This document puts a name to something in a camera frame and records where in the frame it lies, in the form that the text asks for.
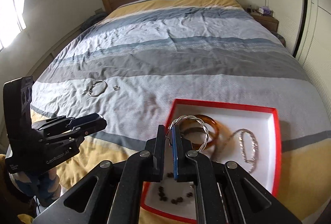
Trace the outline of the blue white gloved hand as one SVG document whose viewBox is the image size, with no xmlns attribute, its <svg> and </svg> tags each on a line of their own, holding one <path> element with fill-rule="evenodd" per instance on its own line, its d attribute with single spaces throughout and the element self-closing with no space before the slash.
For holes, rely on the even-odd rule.
<svg viewBox="0 0 331 224">
<path fill-rule="evenodd" d="M 62 187 L 56 167 L 41 175 L 27 175 L 24 172 L 18 172 L 9 174 L 9 178 L 20 192 L 27 196 L 36 196 L 43 207 L 50 206 L 61 196 Z"/>
</svg>

